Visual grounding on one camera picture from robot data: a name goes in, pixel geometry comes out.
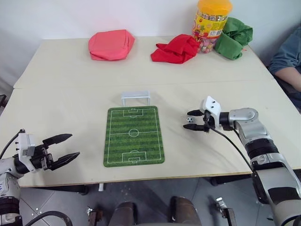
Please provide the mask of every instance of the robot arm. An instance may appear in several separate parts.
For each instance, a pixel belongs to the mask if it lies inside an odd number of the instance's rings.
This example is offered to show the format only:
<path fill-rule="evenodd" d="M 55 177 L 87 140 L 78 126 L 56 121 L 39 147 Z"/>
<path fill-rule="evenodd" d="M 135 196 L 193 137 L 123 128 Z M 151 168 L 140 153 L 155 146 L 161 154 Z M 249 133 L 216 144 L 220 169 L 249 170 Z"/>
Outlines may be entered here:
<path fill-rule="evenodd" d="M 221 112 L 219 103 L 207 97 L 200 110 L 188 112 L 188 115 L 203 115 L 205 124 L 187 124 L 184 125 L 186 129 L 209 132 L 222 127 L 238 130 L 251 160 L 253 185 L 259 201 L 271 206 L 277 226 L 298 225 L 301 218 L 300 181 L 258 120 L 258 112 L 253 108 Z"/>
<path fill-rule="evenodd" d="M 20 130 L 16 141 L 18 154 L 0 159 L 0 226 L 22 226 L 22 217 L 19 212 L 19 178 L 23 177 L 25 173 L 36 172 L 39 169 L 55 170 L 68 164 L 79 155 L 79 152 L 68 154 L 53 161 L 52 155 L 47 152 L 50 145 L 65 141 L 71 136 L 72 134 L 57 135 L 43 140 L 42 145 L 36 146 L 33 136 L 26 134 L 25 130 Z M 44 215 L 58 216 L 65 220 L 66 225 L 72 226 L 70 219 L 63 213 L 50 211 L 45 212 Z"/>

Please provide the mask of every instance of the white wall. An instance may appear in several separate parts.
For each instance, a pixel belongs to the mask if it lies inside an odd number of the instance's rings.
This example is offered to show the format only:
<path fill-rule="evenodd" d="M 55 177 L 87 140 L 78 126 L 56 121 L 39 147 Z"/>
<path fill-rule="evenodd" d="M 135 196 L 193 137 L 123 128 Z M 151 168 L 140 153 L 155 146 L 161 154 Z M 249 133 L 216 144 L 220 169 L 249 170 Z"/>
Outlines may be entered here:
<path fill-rule="evenodd" d="M 42 39 L 115 29 L 135 36 L 189 34 L 197 1 L 0 0 L 0 93 L 11 92 Z M 301 0 L 231 1 L 231 16 L 254 28 L 250 45 L 266 64 L 301 21 Z"/>

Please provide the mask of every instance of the soccer field mat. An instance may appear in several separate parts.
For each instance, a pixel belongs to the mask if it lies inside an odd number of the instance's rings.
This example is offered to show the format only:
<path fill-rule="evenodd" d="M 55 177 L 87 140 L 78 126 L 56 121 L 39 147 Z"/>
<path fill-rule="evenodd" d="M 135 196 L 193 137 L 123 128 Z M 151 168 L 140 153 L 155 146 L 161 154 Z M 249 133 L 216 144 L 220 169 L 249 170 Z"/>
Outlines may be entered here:
<path fill-rule="evenodd" d="M 157 107 L 118 107 L 108 110 L 103 159 L 105 167 L 163 162 Z"/>

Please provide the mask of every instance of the green cloth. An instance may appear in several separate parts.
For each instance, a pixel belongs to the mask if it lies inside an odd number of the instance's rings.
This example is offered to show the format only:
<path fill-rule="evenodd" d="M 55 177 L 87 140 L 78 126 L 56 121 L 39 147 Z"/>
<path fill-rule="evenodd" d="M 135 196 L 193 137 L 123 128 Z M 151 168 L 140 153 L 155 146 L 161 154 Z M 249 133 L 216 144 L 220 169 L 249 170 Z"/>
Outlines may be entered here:
<path fill-rule="evenodd" d="M 241 50 L 252 41 L 252 36 L 252 27 L 229 17 L 214 49 L 224 57 L 236 60 L 242 56 Z"/>
<path fill-rule="evenodd" d="M 108 110 L 103 158 L 105 167 L 160 164 L 164 159 L 156 106 Z"/>

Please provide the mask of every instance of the green bag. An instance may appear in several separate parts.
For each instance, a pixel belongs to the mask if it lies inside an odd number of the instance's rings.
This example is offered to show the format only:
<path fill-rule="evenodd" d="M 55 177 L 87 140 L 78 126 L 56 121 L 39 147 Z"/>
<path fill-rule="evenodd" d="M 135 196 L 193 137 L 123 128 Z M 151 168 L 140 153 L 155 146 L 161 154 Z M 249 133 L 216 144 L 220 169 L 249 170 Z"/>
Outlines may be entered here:
<path fill-rule="evenodd" d="M 236 60 L 242 56 L 241 50 L 252 41 L 252 37 L 252 27 L 229 17 L 214 49 L 224 57 Z"/>

